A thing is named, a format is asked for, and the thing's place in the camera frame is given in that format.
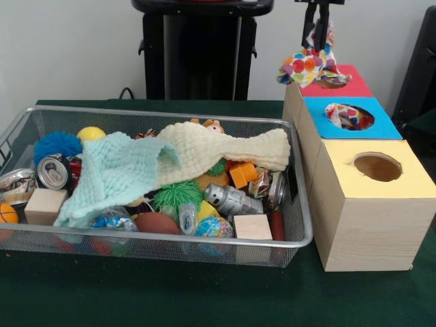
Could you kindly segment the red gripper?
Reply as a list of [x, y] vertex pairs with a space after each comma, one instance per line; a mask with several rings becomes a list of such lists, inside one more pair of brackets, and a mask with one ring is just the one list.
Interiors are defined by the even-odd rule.
[[344, 0], [294, 0], [295, 2], [307, 3], [305, 19], [302, 32], [302, 46], [308, 46], [307, 37], [313, 29], [313, 17], [316, 11], [316, 4], [319, 6], [320, 17], [315, 25], [314, 47], [316, 51], [325, 49], [329, 23], [329, 4], [344, 5]]

